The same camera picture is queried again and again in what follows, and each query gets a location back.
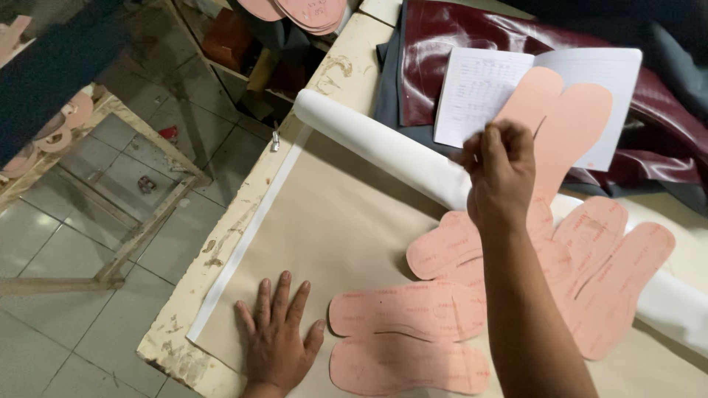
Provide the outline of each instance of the burgundy vinyl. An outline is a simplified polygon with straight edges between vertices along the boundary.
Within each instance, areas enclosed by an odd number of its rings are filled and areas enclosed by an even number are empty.
[[[434,123],[445,66],[453,47],[534,55],[564,48],[612,47],[599,38],[537,21],[439,1],[408,0],[404,30],[400,120],[403,126]],[[631,143],[618,147],[607,173],[574,171],[571,175],[576,181],[599,186],[631,185],[642,179],[708,181],[708,130],[647,68],[639,73],[630,111],[641,121]]]

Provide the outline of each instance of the beige paper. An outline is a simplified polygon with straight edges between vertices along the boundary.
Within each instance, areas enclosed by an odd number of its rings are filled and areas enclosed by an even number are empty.
[[[253,305],[258,282],[276,280],[284,269],[293,285],[312,282],[302,335],[326,318],[329,301],[355,289],[416,280],[406,247],[436,227],[445,209],[354,153],[313,132],[270,207],[196,344],[244,373],[243,333],[233,305]],[[289,397],[356,397],[335,387],[329,357],[341,337],[325,330],[324,344],[309,374]],[[465,341],[491,362],[488,332]],[[604,360],[590,363],[600,396],[703,397],[708,375],[644,332],[632,329]],[[493,367],[489,388],[478,397],[502,397]],[[463,397],[419,389],[397,397]]]

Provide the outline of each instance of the finger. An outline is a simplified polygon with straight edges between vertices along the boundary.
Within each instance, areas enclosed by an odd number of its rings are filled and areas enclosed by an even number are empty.
[[[256,301],[256,327],[262,330],[270,324],[270,279],[261,281]]]
[[[509,161],[532,161],[534,159],[531,129],[510,120],[502,120],[496,125],[502,132],[502,140],[509,148]]]
[[[476,133],[462,144],[462,152],[457,162],[462,166],[467,173],[474,173],[479,168],[479,160],[481,158],[479,144],[481,142],[481,134]]]
[[[486,177],[495,176],[500,169],[509,165],[506,148],[501,142],[501,131],[495,125],[484,130],[481,153]]]
[[[290,271],[283,271],[280,274],[278,287],[275,289],[275,297],[273,298],[273,313],[270,316],[270,323],[282,325],[285,322],[285,314],[287,314],[287,300],[290,297],[290,281],[292,276]]]
[[[320,319],[312,325],[307,337],[305,337],[305,341],[303,342],[305,353],[307,353],[307,359],[309,360],[310,365],[314,362],[315,357],[317,357],[317,353],[319,352],[319,348],[322,347],[323,341],[324,319]]]
[[[292,299],[290,308],[287,311],[286,322],[294,327],[300,326],[300,320],[302,319],[302,313],[305,311],[305,303],[307,303],[307,296],[309,295],[310,282],[308,280],[304,281],[300,285],[300,289],[297,289],[295,293],[295,298]]]
[[[235,310],[236,315],[238,315],[241,321],[246,325],[246,331],[249,333],[249,336],[256,334],[256,322],[253,320],[253,316],[251,316],[251,312],[248,306],[246,306],[246,303],[241,300],[237,301]]]

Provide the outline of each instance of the white floor tile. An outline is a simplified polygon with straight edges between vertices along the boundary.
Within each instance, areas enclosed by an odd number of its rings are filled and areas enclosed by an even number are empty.
[[[72,184],[55,173],[54,169],[45,173],[21,197],[59,221],[64,221],[74,210],[74,201],[81,203],[88,200]]]
[[[71,354],[42,398],[145,398],[136,389]]]
[[[234,128],[207,165],[212,185],[197,188],[207,198],[227,207],[268,143],[240,127]]]
[[[156,188],[143,193],[137,182],[147,176]],[[96,190],[140,221],[147,220],[177,183],[126,154],[120,156],[96,183]]]
[[[213,76],[206,76],[202,79],[189,99],[202,108],[216,113],[233,123],[238,122],[239,118],[242,116],[242,114],[236,110],[234,103],[231,102],[229,94],[224,90],[224,87],[222,87]]]
[[[224,82],[224,86],[226,86],[226,90],[229,92],[231,98],[233,98],[234,101],[239,102],[243,94],[246,92],[246,85],[248,82],[220,69],[217,69],[217,74]]]
[[[92,136],[119,151],[124,150],[136,134],[135,129],[112,113],[91,131]]]
[[[148,122],[160,131],[177,126],[177,149],[194,164],[204,167],[234,124],[189,101],[170,98]]]
[[[130,228],[86,197],[74,202],[64,223],[114,251],[130,233]]]
[[[201,398],[201,395],[168,377],[157,398]]]
[[[166,376],[138,358],[135,350],[173,289],[166,281],[135,266],[74,352],[154,397]]]
[[[96,77],[96,81],[146,121],[163,102],[172,97],[169,90],[131,72],[119,63],[110,65]]]
[[[188,175],[188,173],[184,171],[171,171],[171,163],[176,163],[173,161],[167,162],[165,152],[152,144],[152,142],[148,141],[144,135],[136,135],[127,148],[125,148],[123,153],[143,164],[146,164],[147,166],[150,166],[152,169],[159,171],[175,181],[182,181],[182,179]]]
[[[91,278],[112,257],[111,250],[62,225],[20,276]],[[124,264],[123,275],[133,265],[130,262]],[[73,349],[113,292],[5,296],[0,299],[0,307],[64,347]]]
[[[119,153],[116,148],[87,135],[71,152],[62,157],[59,164],[75,176],[95,183]]]
[[[244,128],[249,132],[252,132],[255,135],[258,135],[260,138],[263,138],[266,141],[270,141],[273,139],[273,131],[275,130],[274,128],[272,128],[271,126],[264,125],[263,123],[257,121],[256,119],[250,118],[249,116],[244,115],[241,119],[239,119],[238,126]]]
[[[0,311],[0,397],[39,397],[70,352]]]
[[[0,276],[19,275],[57,228],[58,221],[23,200],[0,213]]]
[[[167,219],[138,264],[174,285],[199,254],[204,240],[226,209],[192,191]]]
[[[131,58],[148,79],[169,75],[197,52],[164,7],[143,7],[126,22],[132,42]]]
[[[189,99],[204,79],[214,79],[209,69],[207,69],[207,65],[199,57],[195,57],[194,60],[185,63],[179,67],[178,71],[180,72],[181,80],[179,81],[180,86],[177,87],[179,89],[177,97],[180,99]]]

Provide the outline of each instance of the red object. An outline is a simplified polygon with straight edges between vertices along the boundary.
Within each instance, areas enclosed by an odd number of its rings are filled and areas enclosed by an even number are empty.
[[[173,138],[177,138],[177,126],[164,128],[164,129],[158,131],[157,133],[160,134],[165,140],[171,140]]]
[[[238,72],[253,36],[237,13],[222,8],[202,41],[204,53],[212,61]]]
[[[613,47],[570,30],[441,1],[408,0],[401,60],[401,124],[432,125],[453,47],[528,54],[575,47]],[[566,182],[631,187],[643,180],[708,183],[708,130],[656,74],[641,68],[630,115],[606,173],[572,169]]]

